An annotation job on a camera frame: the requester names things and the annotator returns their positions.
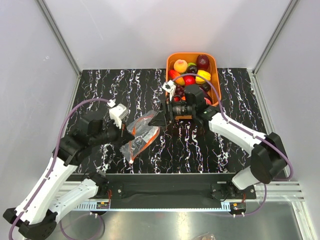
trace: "ziploc bag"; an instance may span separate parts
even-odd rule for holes
[[[127,130],[135,137],[120,148],[125,159],[132,164],[135,158],[145,150],[158,137],[160,127],[149,126],[148,123],[156,115],[156,111],[150,110],[127,126]]]

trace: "reflective surface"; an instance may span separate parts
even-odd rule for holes
[[[248,212],[257,203],[248,203]],[[66,233],[77,240],[94,235],[99,221],[84,212],[73,211],[62,223]],[[216,240],[301,240],[301,234],[290,203],[266,203],[253,216],[216,216],[223,213],[203,212],[107,212],[103,215],[105,231],[102,240],[192,240],[212,233]],[[59,226],[49,240],[66,239]]]

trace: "orange basket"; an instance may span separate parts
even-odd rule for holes
[[[213,56],[203,53],[203,52],[177,52],[168,57],[166,60],[166,70],[165,70],[165,80],[169,81],[168,71],[174,69],[174,64],[177,60],[185,60],[187,63],[195,63],[197,61],[197,57],[199,55],[207,55],[210,61],[210,66],[206,70],[208,73],[211,73],[211,83],[218,92],[219,99],[221,100],[221,90],[220,90],[220,82],[218,78],[218,70],[216,65],[216,60]],[[213,89],[208,92],[208,95],[212,98],[213,104],[212,106],[217,106],[219,104],[217,96]],[[190,119],[191,116],[178,116],[176,119]]]

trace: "plastic bin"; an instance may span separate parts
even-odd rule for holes
[[[197,57],[199,55],[207,55],[210,61],[210,67],[207,69],[207,72],[211,73],[211,83],[218,92],[219,99],[221,100],[221,90],[220,90],[220,82],[218,78],[218,70],[216,65],[216,60],[213,56],[203,53],[203,52],[177,52],[170,55],[166,61],[166,70],[165,70],[165,80],[169,81],[170,78],[168,76],[168,71],[174,69],[174,64],[177,60],[185,60],[187,63],[195,63],[197,61]],[[213,100],[212,106],[217,106],[219,104],[217,96],[213,89],[208,92],[209,96]],[[176,119],[190,119],[190,116],[179,116]]]

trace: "white backdrop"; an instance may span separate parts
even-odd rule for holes
[[[46,0],[82,69],[164,68],[174,52],[252,69],[290,0]]]
[[[0,3],[0,239],[46,169],[77,80],[34,0]]]
[[[319,0],[298,3],[257,76],[320,237],[319,13]]]

